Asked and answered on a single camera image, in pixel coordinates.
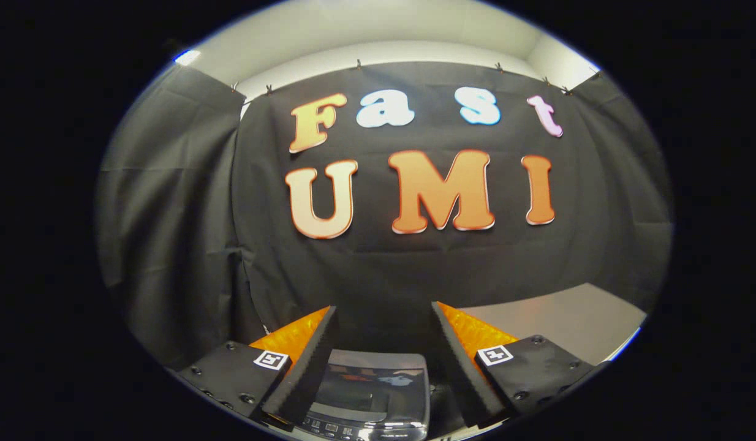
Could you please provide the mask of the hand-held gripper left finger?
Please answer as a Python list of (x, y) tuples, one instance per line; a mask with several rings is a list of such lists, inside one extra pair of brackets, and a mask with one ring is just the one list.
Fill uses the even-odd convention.
[(227, 341), (170, 375), (244, 423), (294, 429), (316, 398), (338, 334), (337, 308), (328, 305), (251, 344)]

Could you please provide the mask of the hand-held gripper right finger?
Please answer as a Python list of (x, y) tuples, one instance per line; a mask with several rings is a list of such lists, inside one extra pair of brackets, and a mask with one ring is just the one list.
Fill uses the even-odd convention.
[(519, 339), (439, 301), (431, 302), (431, 323), (439, 330), (440, 362), (468, 426), (529, 418), (597, 371), (544, 335)]

